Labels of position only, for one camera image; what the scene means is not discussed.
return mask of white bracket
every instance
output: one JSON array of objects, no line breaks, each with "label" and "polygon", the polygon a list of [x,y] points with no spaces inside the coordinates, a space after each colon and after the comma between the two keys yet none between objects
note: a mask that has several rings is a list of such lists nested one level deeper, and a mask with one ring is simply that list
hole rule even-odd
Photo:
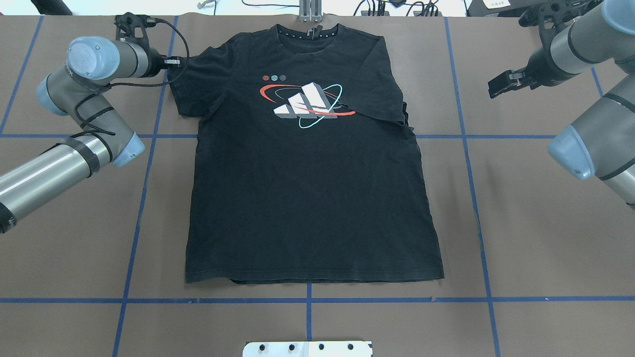
[{"label": "white bracket", "polygon": [[300,0],[300,22],[322,22],[322,0]]},{"label": "white bracket", "polygon": [[243,357],[373,357],[370,341],[250,342]]}]

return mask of shirt neckline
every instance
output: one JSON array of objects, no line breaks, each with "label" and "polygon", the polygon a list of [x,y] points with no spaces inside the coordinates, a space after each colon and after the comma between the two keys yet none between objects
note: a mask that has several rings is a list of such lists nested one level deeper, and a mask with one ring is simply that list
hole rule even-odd
[{"label": "shirt neckline", "polygon": [[340,42],[340,38],[342,37],[342,35],[344,34],[344,29],[345,27],[342,24],[337,24],[334,27],[330,28],[330,29],[323,29],[320,34],[322,36],[325,37],[329,37],[329,36],[333,36],[333,41],[330,44],[327,44],[324,48],[322,48],[321,50],[315,51],[315,52],[309,52],[309,53],[297,53],[292,51],[291,49],[289,49],[288,47],[286,47],[281,41],[279,36],[282,34],[284,36],[295,36],[295,38],[302,40],[302,41],[311,41],[308,40],[306,38],[308,38],[307,33],[306,32],[302,32],[302,31],[296,31],[296,30],[291,30],[291,29],[287,29],[286,27],[277,24],[275,26],[273,26],[271,28],[271,35],[273,36],[274,41],[276,42],[276,44],[285,52],[287,52],[290,55],[293,56],[298,56],[298,57],[304,57],[304,56],[317,56],[317,55],[323,55],[324,53],[327,53],[329,51],[331,51],[334,47],[337,46],[337,44]]}]

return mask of white metal plate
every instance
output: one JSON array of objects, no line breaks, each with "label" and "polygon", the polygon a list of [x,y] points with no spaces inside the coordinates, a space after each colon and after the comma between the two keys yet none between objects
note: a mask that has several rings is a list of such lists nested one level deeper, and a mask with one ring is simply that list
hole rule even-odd
[{"label": "white metal plate", "polygon": [[370,341],[250,342],[243,349],[243,357],[373,357],[373,343]]}]

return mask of shirt tag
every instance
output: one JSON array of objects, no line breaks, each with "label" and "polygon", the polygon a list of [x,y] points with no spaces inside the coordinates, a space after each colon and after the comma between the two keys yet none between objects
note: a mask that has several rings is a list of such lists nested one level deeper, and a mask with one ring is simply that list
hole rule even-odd
[{"label": "shirt tag", "polygon": [[322,32],[322,25],[318,25],[317,27],[313,27],[307,31],[307,36],[311,37],[311,39],[319,38],[319,33]]},{"label": "shirt tag", "polygon": [[505,6],[511,6],[509,0],[483,0],[483,4],[488,9],[504,8]]}]

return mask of adidas logo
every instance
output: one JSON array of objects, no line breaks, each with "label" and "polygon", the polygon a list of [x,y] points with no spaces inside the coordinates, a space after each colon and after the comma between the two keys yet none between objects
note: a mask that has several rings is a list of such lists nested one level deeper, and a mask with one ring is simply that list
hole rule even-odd
[{"label": "adidas logo", "polygon": [[319,84],[311,82],[302,86],[302,91],[288,99],[289,104],[283,104],[274,109],[274,114],[284,119],[333,119],[333,106],[329,103],[324,90]]}]

